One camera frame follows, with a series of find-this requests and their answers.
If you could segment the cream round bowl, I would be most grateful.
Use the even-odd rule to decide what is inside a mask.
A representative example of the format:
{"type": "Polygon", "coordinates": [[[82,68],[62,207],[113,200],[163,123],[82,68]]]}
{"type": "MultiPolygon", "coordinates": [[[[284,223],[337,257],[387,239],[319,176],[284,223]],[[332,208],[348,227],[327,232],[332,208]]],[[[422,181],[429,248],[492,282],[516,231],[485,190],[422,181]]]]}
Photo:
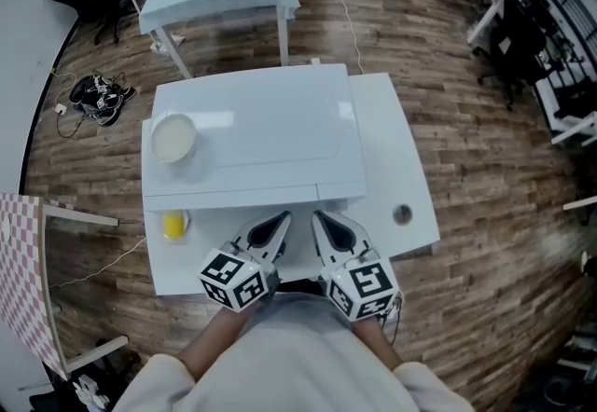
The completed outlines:
{"type": "Polygon", "coordinates": [[[152,122],[151,152],[158,161],[174,164],[191,154],[196,138],[197,130],[189,116],[180,113],[167,114],[152,122]]]}

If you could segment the white microwave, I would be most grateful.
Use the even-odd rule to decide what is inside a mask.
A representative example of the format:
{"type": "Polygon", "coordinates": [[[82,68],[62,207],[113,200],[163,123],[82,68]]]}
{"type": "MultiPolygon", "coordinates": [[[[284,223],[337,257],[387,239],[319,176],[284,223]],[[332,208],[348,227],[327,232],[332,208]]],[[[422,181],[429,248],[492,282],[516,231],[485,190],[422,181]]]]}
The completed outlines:
{"type": "Polygon", "coordinates": [[[342,63],[202,76],[157,87],[142,130],[144,196],[315,185],[318,201],[368,192],[354,96],[342,63]],[[188,158],[158,161],[152,122],[189,116],[188,158]]]}

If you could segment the white microwave door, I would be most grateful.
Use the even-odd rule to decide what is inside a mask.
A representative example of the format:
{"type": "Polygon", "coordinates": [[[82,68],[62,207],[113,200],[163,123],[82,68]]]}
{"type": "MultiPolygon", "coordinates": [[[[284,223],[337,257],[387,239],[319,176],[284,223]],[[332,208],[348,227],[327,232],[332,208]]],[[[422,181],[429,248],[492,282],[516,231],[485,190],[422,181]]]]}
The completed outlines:
{"type": "Polygon", "coordinates": [[[144,196],[146,211],[207,210],[293,204],[318,201],[315,185],[215,193],[144,196]]]}

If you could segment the person's left forearm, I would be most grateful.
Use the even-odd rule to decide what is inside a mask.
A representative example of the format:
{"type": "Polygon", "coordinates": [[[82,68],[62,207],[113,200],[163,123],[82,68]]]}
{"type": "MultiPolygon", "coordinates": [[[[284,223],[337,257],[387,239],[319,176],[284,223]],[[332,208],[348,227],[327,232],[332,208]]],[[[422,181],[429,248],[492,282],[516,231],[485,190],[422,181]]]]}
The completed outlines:
{"type": "Polygon", "coordinates": [[[241,312],[222,308],[201,333],[181,350],[177,359],[195,381],[199,381],[215,361],[234,344],[256,310],[257,305],[241,312]]]}

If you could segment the person's right forearm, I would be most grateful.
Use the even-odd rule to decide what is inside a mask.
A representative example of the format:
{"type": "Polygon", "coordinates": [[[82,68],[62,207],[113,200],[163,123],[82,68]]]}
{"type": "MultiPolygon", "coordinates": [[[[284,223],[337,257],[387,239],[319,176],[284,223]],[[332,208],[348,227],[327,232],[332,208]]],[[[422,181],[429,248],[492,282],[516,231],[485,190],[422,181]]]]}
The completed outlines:
{"type": "Polygon", "coordinates": [[[403,364],[375,317],[352,323],[352,332],[390,371],[403,364]]]}

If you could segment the white plastic gadget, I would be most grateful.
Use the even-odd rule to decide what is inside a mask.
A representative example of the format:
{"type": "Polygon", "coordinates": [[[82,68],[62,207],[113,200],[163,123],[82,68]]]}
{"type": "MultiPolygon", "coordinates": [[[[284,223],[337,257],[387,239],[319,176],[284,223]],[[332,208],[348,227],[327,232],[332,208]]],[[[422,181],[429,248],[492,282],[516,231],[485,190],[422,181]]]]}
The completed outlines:
{"type": "Polygon", "coordinates": [[[87,375],[73,382],[76,396],[89,412],[108,412],[109,399],[99,392],[98,384],[87,375]]]}

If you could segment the pile of black equipment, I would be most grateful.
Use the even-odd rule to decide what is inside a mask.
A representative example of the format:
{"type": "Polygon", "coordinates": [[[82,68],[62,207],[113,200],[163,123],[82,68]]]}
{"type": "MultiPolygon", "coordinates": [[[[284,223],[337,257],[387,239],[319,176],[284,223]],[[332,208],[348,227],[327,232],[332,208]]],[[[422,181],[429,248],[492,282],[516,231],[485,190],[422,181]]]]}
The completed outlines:
{"type": "Polygon", "coordinates": [[[94,119],[102,127],[110,127],[118,122],[124,105],[137,93],[138,89],[132,86],[121,86],[114,79],[94,72],[75,84],[69,102],[85,117],[94,119]]]}

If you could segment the person's light shirt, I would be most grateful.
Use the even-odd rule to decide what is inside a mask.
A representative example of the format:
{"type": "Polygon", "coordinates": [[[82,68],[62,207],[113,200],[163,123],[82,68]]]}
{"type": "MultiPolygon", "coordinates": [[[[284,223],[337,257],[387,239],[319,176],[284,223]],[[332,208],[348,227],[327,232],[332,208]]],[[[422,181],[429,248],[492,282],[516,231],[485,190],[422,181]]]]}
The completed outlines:
{"type": "Polygon", "coordinates": [[[425,364],[390,371],[328,300],[281,293],[195,381],[151,357],[113,412],[475,412],[425,364]]]}

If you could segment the white table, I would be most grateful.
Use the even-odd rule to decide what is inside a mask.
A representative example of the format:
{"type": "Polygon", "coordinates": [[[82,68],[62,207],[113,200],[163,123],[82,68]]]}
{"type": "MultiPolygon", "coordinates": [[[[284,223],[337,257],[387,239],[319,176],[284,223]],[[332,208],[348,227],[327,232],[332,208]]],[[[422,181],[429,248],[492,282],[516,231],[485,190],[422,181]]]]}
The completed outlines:
{"type": "Polygon", "coordinates": [[[279,261],[285,282],[310,278],[322,267],[312,238],[316,209],[344,213],[368,232],[377,251],[392,257],[436,242],[437,219],[409,123],[386,73],[349,75],[361,138],[368,192],[358,199],[207,210],[184,210],[185,237],[163,237],[161,214],[144,209],[147,250],[157,295],[199,294],[198,272],[210,250],[231,240],[245,223],[288,210],[293,214],[279,261]]]}

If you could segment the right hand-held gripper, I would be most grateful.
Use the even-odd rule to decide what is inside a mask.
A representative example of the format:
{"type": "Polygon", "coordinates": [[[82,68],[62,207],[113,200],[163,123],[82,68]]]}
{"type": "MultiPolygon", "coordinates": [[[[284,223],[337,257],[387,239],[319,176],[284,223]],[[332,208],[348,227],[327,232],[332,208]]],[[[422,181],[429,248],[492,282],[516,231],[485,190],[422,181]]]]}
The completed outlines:
{"type": "Polygon", "coordinates": [[[360,224],[340,213],[314,212],[312,233],[325,296],[349,322],[394,308],[399,287],[391,262],[368,251],[371,240],[360,224]]]}

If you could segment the yellow object on plate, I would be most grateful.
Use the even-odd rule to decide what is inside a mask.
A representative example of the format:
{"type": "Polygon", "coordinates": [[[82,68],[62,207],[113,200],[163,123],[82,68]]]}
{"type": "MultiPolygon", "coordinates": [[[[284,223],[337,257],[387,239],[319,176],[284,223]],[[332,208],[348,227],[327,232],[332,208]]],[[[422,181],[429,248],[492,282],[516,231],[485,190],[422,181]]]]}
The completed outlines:
{"type": "MultiPolygon", "coordinates": [[[[184,234],[184,235],[183,235],[181,238],[179,238],[179,239],[177,239],[177,240],[170,240],[170,239],[166,238],[166,237],[164,236],[164,234],[163,234],[163,237],[164,237],[166,240],[168,240],[168,241],[180,241],[180,240],[182,240],[182,239],[185,237],[185,235],[186,235],[186,233],[187,233],[187,230],[188,230],[188,227],[189,227],[189,224],[190,224],[190,217],[189,217],[188,213],[187,213],[186,211],[184,211],[184,210],[171,210],[171,211],[183,211],[183,212],[185,213],[185,220],[186,220],[186,231],[185,231],[185,234],[184,234]]],[[[163,213],[161,214],[161,226],[162,226],[162,215],[163,215],[165,212],[163,212],[163,213]]]]}

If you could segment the black seat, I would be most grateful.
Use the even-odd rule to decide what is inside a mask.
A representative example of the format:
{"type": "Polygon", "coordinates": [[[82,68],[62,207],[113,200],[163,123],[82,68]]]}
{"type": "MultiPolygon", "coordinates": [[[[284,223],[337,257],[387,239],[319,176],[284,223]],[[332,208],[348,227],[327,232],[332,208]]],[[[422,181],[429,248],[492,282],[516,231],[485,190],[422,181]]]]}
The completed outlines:
{"type": "Polygon", "coordinates": [[[75,384],[64,382],[57,389],[32,395],[30,412],[90,412],[76,396],[75,384]]]}

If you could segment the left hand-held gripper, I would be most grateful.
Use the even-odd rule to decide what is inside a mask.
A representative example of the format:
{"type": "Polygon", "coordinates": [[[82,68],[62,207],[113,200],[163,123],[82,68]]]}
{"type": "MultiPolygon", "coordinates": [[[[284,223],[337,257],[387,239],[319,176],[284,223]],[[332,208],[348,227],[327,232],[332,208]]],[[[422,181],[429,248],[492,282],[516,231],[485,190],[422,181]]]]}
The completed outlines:
{"type": "Polygon", "coordinates": [[[198,277],[206,295],[234,312],[268,304],[281,283],[276,262],[285,251],[291,212],[258,218],[205,257],[198,277]]]}

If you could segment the white desk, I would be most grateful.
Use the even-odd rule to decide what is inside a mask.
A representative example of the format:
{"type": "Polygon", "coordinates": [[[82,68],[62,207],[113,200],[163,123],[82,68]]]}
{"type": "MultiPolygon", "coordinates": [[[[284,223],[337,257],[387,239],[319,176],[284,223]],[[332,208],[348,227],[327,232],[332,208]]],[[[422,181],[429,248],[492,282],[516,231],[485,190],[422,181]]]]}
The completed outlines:
{"type": "Polygon", "coordinates": [[[548,81],[546,79],[539,80],[535,84],[535,91],[551,131],[552,145],[561,144],[578,135],[584,136],[580,143],[582,147],[597,143],[597,112],[591,112],[583,118],[574,116],[563,119],[556,118],[555,113],[559,109],[559,105],[548,81]]]}

